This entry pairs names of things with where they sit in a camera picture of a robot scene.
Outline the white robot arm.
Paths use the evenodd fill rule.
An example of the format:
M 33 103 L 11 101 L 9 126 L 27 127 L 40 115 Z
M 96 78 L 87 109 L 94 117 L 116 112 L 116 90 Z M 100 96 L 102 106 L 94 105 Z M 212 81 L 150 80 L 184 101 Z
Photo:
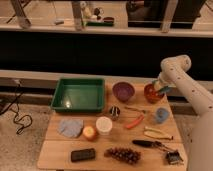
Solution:
M 213 171 L 213 94 L 187 74 L 189 56 L 165 58 L 160 66 L 155 89 L 174 84 L 199 115 L 192 132 L 187 171 Z

